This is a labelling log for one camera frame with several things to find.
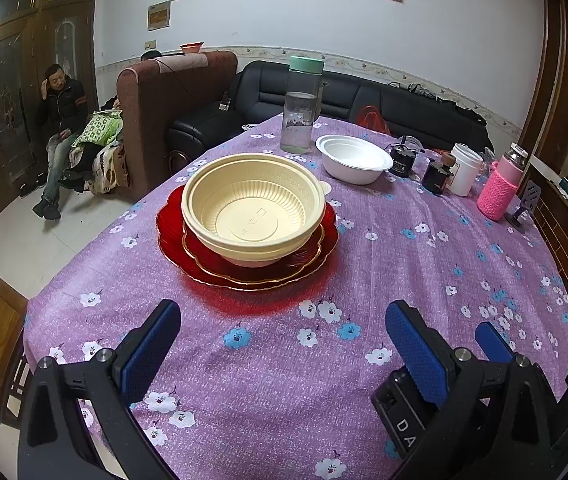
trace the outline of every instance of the brown armchair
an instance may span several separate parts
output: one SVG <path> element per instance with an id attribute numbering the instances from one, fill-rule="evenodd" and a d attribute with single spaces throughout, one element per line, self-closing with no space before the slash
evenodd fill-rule
<path id="1" fill-rule="evenodd" d="M 166 128 L 180 115 L 219 101 L 236 72 L 237 57 L 225 51 L 164 56 L 122 71 L 117 96 L 130 187 L 118 187 L 118 193 L 139 200 L 171 176 Z"/>

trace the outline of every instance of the red glass plate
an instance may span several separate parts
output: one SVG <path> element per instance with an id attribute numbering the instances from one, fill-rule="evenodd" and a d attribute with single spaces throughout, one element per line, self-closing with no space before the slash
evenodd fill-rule
<path id="1" fill-rule="evenodd" d="M 182 193 L 183 186 L 174 190 L 167 204 L 157 215 L 159 246 L 161 252 L 171 263 L 200 283 L 234 290 L 277 288 L 301 280 L 318 270 L 334 250 L 339 238 L 335 228 L 335 211 L 331 205 L 327 204 L 320 227 L 304 247 L 296 251 L 301 251 L 302 255 L 290 255 L 287 259 L 283 258 L 261 269 L 235 266 L 206 248 L 190 230 L 184 231 L 185 225 L 181 215 Z"/>

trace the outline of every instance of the beige plastic bowl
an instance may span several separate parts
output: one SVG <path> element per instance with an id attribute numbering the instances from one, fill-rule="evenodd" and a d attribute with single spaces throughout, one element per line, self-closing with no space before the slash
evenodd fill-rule
<path id="1" fill-rule="evenodd" d="M 243 267 L 263 267 L 303 246 L 319 225 L 324 192 L 296 162 L 239 153 L 206 164 L 188 181 L 181 211 L 211 251 Z"/>

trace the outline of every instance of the white wall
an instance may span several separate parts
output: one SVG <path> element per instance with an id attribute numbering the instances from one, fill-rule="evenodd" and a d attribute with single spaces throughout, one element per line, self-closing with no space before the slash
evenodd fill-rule
<path id="1" fill-rule="evenodd" d="M 181 43 L 303 48 L 384 64 L 433 81 L 522 126 L 542 47 L 542 0 L 175 0 L 148 32 L 148 6 L 97 0 L 97 67 Z"/>

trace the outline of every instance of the purple tablecloth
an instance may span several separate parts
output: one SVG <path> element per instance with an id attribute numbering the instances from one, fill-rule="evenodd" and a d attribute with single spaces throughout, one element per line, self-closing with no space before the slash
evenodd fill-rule
<path id="1" fill-rule="evenodd" d="M 323 269 L 277 290 L 235 292 L 195 283 L 168 262 L 155 217 L 171 191 L 220 156 L 285 155 L 280 126 L 278 116 L 209 150 L 81 251 L 29 302 L 31 366 L 48 354 L 76 362 L 115 348 L 162 298 L 176 300 L 181 332 L 132 412 L 184 480 L 388 478 L 398 462 L 369 395 L 401 366 L 384 329 L 386 305 L 400 298 L 453 348 L 481 358 L 475 327 L 492 320 L 563 393 L 568 297 L 557 267 L 530 219 L 523 236 L 481 215 L 480 180 L 468 198 L 433 196 L 415 176 L 351 186 L 323 170 L 314 148 L 294 159 L 333 186 L 340 239 Z M 315 137 L 390 142 L 341 121 L 315 126 Z M 419 177 L 427 162 L 417 158 Z"/>

